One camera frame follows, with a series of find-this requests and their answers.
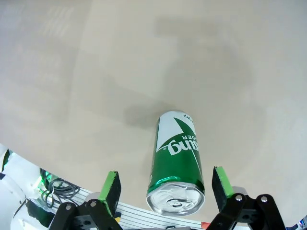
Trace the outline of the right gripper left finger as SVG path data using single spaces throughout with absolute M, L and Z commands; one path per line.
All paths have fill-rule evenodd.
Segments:
M 50 230 L 120 230 L 115 213 L 121 193 L 119 174 L 110 171 L 98 198 L 76 206 L 63 203 L 59 206 Z

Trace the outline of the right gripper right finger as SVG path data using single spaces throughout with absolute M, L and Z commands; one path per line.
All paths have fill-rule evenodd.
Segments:
M 213 168 L 212 188 L 219 213 L 208 230 L 233 230 L 238 223 L 246 223 L 251 230 L 286 229 L 271 195 L 261 194 L 253 199 L 236 193 L 221 166 Z

